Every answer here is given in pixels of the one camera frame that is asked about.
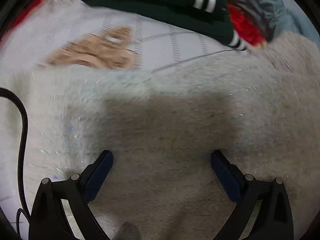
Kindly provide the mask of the white fluffy sweater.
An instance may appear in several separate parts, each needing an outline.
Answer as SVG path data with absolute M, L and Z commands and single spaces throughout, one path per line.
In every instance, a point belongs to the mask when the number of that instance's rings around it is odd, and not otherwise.
M 110 237 L 131 222 L 143 239 L 212 239 L 234 208 L 210 168 L 220 149 L 243 172 L 284 181 L 295 238 L 319 211 L 319 50 L 302 36 L 169 74 L 1 68 L 29 117 L 29 206 L 42 178 L 65 179 L 109 150 L 114 166 L 90 207 Z

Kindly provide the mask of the tan cloth patch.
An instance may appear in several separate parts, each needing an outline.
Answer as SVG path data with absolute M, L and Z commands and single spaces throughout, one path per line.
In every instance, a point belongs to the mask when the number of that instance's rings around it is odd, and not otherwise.
M 123 26 L 99 35 L 87 34 L 53 51 L 45 57 L 42 66 L 79 64 L 97 69 L 130 69 L 136 63 L 136 54 L 129 49 L 131 31 L 130 27 Z

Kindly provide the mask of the red floral bed blanket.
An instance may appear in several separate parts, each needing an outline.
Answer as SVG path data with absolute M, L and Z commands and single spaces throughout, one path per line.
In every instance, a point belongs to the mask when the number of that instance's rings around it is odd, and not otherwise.
M 36 7 L 39 7 L 44 1 L 45 0 L 29 0 L 9 24 L 9 30 L 16 28 L 27 18 L 29 14 L 31 14 L 32 10 L 35 10 Z M 248 13 L 246 13 L 238 5 L 229 2 L 227 4 L 227 10 L 233 27 L 238 32 L 239 36 L 246 42 L 248 42 L 250 45 L 257 46 L 266 41 L 259 28 L 249 18 Z

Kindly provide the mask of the white quilted bed cover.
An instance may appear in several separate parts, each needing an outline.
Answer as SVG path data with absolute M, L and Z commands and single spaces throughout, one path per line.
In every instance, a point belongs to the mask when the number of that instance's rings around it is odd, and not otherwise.
M 213 239 L 233 207 L 210 166 L 212 150 L 235 133 L 225 83 L 233 53 L 158 74 L 129 69 L 137 33 L 120 25 L 82 35 L 58 45 L 76 63 L 1 77 L 27 110 L 27 207 L 42 178 L 67 179 L 108 150 L 112 167 L 89 209 L 109 237 Z

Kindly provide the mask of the light blue garment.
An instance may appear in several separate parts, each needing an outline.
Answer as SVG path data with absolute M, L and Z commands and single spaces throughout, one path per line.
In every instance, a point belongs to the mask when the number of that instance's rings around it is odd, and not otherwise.
M 267 41 L 284 31 L 300 34 L 319 47 L 319 33 L 294 0 L 231 0 L 251 16 Z

